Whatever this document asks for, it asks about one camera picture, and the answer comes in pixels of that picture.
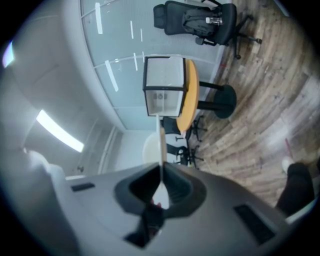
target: black table base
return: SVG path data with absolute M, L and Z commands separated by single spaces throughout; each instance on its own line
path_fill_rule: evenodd
M 237 94 L 230 85 L 217 85 L 213 83 L 200 82 L 200 86 L 216 89 L 213 101 L 198 102 L 199 110 L 214 111 L 215 115 L 220 119 L 230 117 L 235 111 L 237 105 Z

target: black pants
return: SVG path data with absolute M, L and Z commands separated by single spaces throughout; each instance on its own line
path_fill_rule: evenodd
M 276 207 L 291 216 L 315 199 L 314 187 L 308 168 L 303 163 L 291 164 L 285 188 Z

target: fluorescent light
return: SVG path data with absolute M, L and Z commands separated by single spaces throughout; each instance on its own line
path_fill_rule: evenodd
M 14 59 L 15 57 L 12 51 L 12 41 L 11 41 L 4 51 L 4 54 L 2 57 L 2 65 L 6 68 Z
M 137 57 L 135 52 L 133 53 L 133 57 L 134 57 L 135 71 L 138 71 Z
M 68 145 L 70 148 L 78 152 L 82 152 L 84 144 L 72 137 L 69 133 L 63 130 L 44 110 L 41 110 L 36 120 L 42 125 L 49 133 L 55 136 L 58 140 Z
M 119 88 L 118 88 L 118 85 L 117 85 L 117 81 L 115 79 L 115 75 L 114 75 L 114 73 L 112 71 L 110 62 L 109 62 L 109 60 L 106 60 L 104 63 L 105 63 L 105 66 L 106 66 L 106 70 L 108 70 L 109 77 L 110 77 L 111 83 L 113 85 L 113 88 L 117 92 L 119 90 Z
M 132 20 L 130 20 L 130 27 L 131 27 L 131 38 L 134 39 L 134 29 L 132 26 Z
M 100 11 L 100 3 L 95 3 L 95 20 L 96 27 L 98 28 L 98 34 L 102 34 L 102 22 L 101 22 L 101 11 Z

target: open storage box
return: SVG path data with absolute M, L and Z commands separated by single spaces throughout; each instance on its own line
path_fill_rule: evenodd
M 186 60 L 182 57 L 146 57 L 143 91 L 148 116 L 178 117 L 187 91 Z

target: yellow tabletop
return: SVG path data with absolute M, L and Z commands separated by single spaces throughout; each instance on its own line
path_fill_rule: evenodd
M 188 91 L 185 94 L 182 112 L 176 119 L 176 124 L 181 132 L 187 131 L 196 117 L 200 87 L 195 63 L 191 59 L 186 59 L 185 66 Z

